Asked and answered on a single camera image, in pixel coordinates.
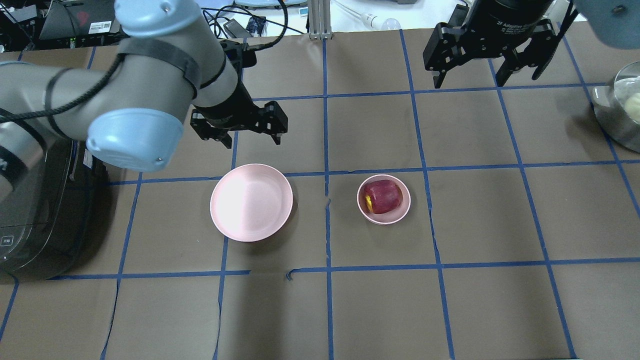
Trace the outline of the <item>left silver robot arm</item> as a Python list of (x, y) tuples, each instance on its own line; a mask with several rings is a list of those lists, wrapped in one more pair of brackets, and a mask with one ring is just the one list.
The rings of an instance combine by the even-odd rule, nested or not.
[(16, 191), (55, 141), (84, 142), (111, 166), (156, 173), (174, 157), (194, 107), (206, 139), (232, 145), (228, 132), (272, 137), (288, 117), (254, 103), (194, 0), (117, 0), (126, 38), (106, 71), (1, 64), (1, 198)]

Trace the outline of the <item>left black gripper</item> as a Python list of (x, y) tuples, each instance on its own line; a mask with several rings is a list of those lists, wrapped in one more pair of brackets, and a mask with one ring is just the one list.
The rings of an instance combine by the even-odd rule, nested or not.
[(279, 146), (282, 136), (289, 130), (289, 119), (281, 105), (277, 101), (256, 105), (242, 82), (221, 104), (210, 107), (196, 105), (190, 114), (189, 124), (202, 141), (219, 142), (227, 150), (233, 148), (229, 132), (263, 133)]

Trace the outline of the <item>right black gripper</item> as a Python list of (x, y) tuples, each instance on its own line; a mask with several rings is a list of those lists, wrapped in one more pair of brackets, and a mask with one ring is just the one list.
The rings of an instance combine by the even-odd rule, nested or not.
[(537, 81), (558, 47), (550, 0), (476, 0), (457, 5), (448, 22), (435, 25), (423, 50), (423, 66), (441, 89), (448, 71), (475, 59), (503, 57), (501, 71), (534, 68)]

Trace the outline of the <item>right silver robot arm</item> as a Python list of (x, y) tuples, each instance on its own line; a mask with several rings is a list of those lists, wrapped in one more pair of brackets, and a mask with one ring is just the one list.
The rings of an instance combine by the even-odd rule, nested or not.
[(476, 0), (457, 5), (448, 22), (435, 25), (422, 53), (423, 66), (441, 88), (448, 71), (471, 60), (503, 59), (494, 80), (502, 87), (523, 68), (537, 80), (578, 16), (601, 43), (618, 49), (639, 47), (637, 0), (570, 0), (560, 26), (546, 18), (550, 0)]

